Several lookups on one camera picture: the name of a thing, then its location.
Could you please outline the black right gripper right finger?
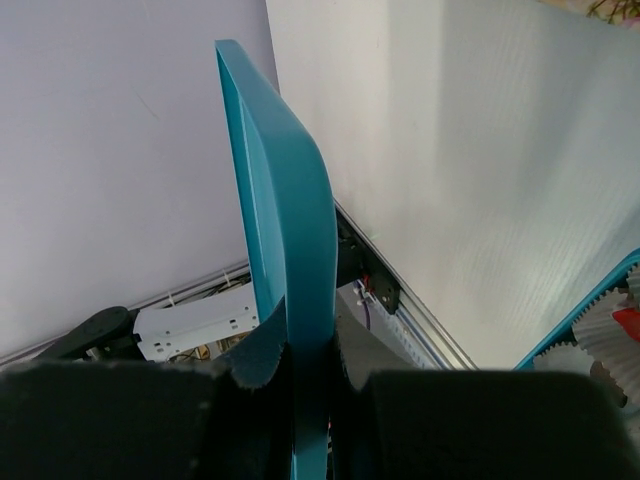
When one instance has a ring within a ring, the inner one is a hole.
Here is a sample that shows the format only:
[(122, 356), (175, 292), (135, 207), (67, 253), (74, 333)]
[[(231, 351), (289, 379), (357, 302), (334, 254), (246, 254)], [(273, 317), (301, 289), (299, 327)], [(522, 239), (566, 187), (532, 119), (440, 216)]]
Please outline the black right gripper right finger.
[(570, 373), (421, 370), (354, 320), (332, 350), (338, 479), (635, 479), (605, 392)]

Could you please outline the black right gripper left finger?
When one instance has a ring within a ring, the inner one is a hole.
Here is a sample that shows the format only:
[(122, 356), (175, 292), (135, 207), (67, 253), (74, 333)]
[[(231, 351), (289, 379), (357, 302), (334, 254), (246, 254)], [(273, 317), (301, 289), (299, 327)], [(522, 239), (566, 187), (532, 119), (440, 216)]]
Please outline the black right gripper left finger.
[(210, 362), (33, 360), (1, 375), (5, 479), (286, 479), (286, 310)]

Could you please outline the teal tin box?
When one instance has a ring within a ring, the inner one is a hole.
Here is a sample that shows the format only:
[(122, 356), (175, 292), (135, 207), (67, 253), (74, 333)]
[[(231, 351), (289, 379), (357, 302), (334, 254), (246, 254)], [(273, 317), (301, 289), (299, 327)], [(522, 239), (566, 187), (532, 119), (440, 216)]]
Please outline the teal tin box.
[(612, 318), (639, 310), (639, 252), (627, 255), (523, 360), (519, 369), (588, 374), (595, 363), (608, 372), (627, 402), (639, 406), (639, 342)]

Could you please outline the red chocolate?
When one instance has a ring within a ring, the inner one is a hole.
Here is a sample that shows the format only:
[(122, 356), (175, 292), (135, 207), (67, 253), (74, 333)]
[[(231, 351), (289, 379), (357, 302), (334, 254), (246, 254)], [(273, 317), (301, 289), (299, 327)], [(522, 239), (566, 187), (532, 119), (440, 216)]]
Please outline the red chocolate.
[(612, 318), (621, 326), (629, 338), (640, 342), (640, 312), (635, 307), (616, 310)]

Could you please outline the teal tin lid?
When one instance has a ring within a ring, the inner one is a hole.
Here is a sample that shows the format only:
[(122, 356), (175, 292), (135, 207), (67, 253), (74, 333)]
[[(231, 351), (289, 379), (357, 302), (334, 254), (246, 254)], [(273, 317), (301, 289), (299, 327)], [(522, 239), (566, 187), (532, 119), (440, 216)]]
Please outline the teal tin lid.
[(293, 366), (294, 479), (323, 479), (337, 225), (319, 149), (235, 40), (215, 43), (258, 316), (279, 303)]

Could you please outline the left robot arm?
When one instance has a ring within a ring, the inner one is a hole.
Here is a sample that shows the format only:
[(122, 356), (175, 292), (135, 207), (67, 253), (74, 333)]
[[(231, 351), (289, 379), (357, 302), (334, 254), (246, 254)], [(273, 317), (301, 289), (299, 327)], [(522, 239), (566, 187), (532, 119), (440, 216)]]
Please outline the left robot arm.
[(5, 479), (285, 479), (284, 319), (245, 288), (108, 308), (1, 375)]

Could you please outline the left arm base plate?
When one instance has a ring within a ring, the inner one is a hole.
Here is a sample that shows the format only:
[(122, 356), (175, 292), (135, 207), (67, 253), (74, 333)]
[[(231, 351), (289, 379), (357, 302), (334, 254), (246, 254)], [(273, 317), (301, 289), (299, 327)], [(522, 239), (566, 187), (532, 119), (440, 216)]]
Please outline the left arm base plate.
[(400, 303), (401, 287), (391, 270), (368, 246), (346, 217), (336, 209), (338, 266), (336, 287), (360, 280), (385, 311), (393, 315)]

